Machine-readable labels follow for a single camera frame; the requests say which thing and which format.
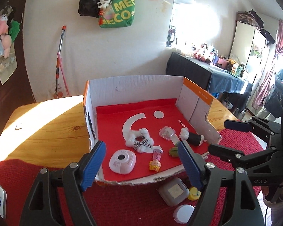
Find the white wardrobe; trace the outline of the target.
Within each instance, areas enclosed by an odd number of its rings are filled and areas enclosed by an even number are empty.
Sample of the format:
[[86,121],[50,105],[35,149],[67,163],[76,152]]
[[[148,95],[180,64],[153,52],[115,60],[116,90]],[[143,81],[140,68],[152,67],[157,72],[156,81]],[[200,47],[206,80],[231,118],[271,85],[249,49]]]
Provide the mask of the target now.
[[238,12],[228,60],[231,72],[256,87],[267,63],[269,46],[275,43],[254,10]]

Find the red felt mat with smiley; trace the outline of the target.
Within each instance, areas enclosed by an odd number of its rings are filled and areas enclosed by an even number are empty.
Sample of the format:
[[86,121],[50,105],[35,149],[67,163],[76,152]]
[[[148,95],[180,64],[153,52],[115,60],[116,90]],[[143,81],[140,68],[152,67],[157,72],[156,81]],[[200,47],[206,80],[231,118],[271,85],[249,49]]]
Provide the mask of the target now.
[[98,138],[107,146],[103,180],[124,182],[164,172],[181,165],[176,143],[186,140],[205,155],[208,143],[184,118],[176,100],[158,99],[96,108]]

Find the white plush keychain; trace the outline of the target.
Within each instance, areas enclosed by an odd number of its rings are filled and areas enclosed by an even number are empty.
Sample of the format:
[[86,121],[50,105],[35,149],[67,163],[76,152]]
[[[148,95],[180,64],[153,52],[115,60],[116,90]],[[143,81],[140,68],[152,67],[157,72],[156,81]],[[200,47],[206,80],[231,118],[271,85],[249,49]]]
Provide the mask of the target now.
[[105,10],[111,4],[111,0],[99,0],[97,3],[99,9]]

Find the pink My Melody case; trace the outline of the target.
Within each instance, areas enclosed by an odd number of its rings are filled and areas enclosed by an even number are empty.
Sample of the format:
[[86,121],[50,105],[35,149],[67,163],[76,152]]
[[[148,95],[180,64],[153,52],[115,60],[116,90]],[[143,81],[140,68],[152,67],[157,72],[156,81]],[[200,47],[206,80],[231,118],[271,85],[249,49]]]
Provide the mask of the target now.
[[117,174],[129,174],[136,164],[136,155],[130,150],[117,150],[110,158],[109,168]]

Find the white round jar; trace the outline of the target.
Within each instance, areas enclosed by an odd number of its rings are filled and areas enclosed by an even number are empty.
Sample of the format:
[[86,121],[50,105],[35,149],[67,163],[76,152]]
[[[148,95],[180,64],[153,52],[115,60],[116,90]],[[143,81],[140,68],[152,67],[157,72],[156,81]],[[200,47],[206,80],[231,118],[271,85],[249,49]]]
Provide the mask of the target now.
[[186,224],[192,216],[194,209],[192,205],[181,205],[175,209],[173,218],[177,223]]

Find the pink curtain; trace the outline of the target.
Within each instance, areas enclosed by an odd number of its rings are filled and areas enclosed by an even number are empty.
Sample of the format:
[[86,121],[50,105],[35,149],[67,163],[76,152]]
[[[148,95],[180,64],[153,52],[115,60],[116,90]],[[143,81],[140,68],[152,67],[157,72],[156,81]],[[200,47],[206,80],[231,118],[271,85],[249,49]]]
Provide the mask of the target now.
[[256,93],[256,97],[252,102],[252,107],[255,109],[258,109],[263,104],[265,97],[267,97],[268,92],[271,89],[271,80],[276,64],[275,58],[280,55],[283,55],[283,21],[281,20],[279,20],[276,49],[271,62],[271,66],[268,69],[268,72],[265,74],[263,83],[259,86],[259,92]]

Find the black draped side table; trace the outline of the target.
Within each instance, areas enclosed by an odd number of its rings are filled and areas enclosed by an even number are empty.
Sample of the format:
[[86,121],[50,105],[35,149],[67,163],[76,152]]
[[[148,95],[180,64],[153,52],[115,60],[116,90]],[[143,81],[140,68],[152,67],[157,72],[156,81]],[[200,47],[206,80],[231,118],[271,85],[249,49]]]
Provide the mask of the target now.
[[243,111],[252,84],[219,67],[173,52],[165,70],[170,76],[184,76],[212,95],[224,93],[234,108]]

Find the white fluffy plush with bow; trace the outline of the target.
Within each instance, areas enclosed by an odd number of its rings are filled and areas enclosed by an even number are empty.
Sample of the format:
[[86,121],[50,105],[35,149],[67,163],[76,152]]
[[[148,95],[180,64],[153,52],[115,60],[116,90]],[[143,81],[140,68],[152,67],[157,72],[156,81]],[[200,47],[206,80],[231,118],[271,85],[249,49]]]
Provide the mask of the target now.
[[154,140],[146,128],[130,130],[125,145],[138,153],[152,153]]

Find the green yarn ball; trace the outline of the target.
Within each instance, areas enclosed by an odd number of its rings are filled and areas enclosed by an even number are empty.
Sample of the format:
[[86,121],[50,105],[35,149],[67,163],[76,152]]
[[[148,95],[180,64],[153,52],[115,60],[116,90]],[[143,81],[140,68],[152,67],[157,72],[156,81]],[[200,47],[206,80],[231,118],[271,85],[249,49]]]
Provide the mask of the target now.
[[179,155],[178,155],[178,147],[174,146],[174,147],[170,148],[169,149],[169,155],[171,157],[179,157]]

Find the pink yellow doll toy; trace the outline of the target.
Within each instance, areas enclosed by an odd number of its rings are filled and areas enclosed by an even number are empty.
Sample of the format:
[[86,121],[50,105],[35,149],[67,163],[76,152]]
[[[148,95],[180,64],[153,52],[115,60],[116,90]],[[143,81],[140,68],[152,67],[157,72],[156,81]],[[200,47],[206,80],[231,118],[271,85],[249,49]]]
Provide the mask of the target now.
[[159,172],[161,168],[160,159],[162,157],[163,152],[164,151],[160,146],[157,146],[153,149],[152,160],[149,162],[149,170]]

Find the clear plastic small case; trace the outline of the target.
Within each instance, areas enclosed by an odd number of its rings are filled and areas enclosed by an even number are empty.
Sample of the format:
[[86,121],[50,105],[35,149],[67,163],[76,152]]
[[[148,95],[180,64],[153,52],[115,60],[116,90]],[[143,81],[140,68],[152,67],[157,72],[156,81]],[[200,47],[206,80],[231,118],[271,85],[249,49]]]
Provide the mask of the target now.
[[159,136],[167,141],[170,141],[175,133],[175,130],[168,126],[165,126],[159,130]]

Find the white orange cardboard box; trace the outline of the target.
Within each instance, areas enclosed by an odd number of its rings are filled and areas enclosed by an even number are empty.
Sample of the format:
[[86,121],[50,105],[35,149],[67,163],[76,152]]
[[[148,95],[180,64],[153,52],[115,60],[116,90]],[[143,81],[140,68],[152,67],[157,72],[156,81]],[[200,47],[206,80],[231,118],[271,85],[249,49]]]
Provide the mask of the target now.
[[[85,85],[83,107],[91,146],[101,140],[106,155],[96,180],[107,184],[135,185],[155,183],[183,171],[181,161],[169,154],[179,141],[182,128],[203,135],[204,144],[194,152],[206,156],[208,146],[219,143],[221,135],[208,121],[213,97],[183,76],[116,76],[89,80]],[[148,130],[154,143],[136,154],[136,163],[128,174],[109,167],[118,150],[126,146],[139,130]]]

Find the grey square case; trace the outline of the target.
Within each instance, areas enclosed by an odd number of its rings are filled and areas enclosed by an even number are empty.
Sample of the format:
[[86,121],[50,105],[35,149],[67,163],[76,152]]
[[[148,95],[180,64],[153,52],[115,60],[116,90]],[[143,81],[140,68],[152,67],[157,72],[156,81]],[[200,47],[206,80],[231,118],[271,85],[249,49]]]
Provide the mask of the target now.
[[180,178],[174,178],[158,189],[159,195],[170,206],[177,206],[183,202],[190,191]]

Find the yellow round cap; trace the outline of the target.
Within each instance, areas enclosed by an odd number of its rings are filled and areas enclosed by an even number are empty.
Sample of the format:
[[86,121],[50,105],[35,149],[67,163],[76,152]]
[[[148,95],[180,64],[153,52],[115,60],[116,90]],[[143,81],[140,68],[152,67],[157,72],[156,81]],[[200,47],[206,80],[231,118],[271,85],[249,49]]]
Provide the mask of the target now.
[[192,186],[189,189],[189,195],[188,195],[189,200],[197,201],[199,200],[200,196],[201,196],[201,192],[196,187]]

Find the black white furry roll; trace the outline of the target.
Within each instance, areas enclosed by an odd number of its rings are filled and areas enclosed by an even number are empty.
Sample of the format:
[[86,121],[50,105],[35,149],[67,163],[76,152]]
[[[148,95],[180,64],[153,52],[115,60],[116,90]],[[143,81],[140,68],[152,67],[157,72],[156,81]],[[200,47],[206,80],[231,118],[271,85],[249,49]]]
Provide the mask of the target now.
[[188,128],[182,128],[179,137],[181,140],[187,141],[187,143],[193,146],[201,146],[205,142],[203,135],[192,133]]

